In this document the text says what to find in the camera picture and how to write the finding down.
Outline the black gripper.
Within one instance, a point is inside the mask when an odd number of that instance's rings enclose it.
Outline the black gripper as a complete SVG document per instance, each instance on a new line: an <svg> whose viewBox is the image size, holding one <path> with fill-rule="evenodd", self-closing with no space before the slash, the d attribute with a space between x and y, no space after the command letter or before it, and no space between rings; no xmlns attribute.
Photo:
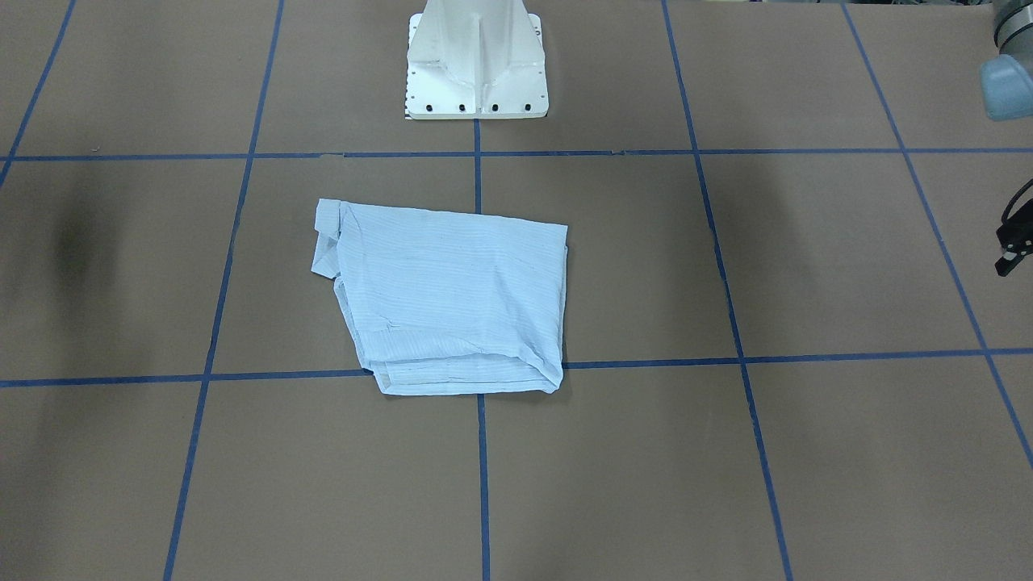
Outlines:
<svg viewBox="0 0 1033 581"><path fill-rule="evenodd" d="M996 235L1002 253L993 267L997 276L1006 277L1031 253L1032 214L1015 213L1010 215L1002 221Z"/></svg>

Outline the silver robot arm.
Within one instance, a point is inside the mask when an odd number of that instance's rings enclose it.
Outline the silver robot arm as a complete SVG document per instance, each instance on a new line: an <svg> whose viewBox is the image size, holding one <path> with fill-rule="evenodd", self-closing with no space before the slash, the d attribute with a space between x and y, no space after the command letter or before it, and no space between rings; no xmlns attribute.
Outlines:
<svg viewBox="0 0 1033 581"><path fill-rule="evenodd" d="M1032 115L1032 2L993 1L993 44L997 56L979 69L981 92L989 120L1004 122ZM1001 257L995 262L997 276L1010 275L1018 264L1031 255L1032 203L1028 180L1012 194L996 230Z"/></svg>

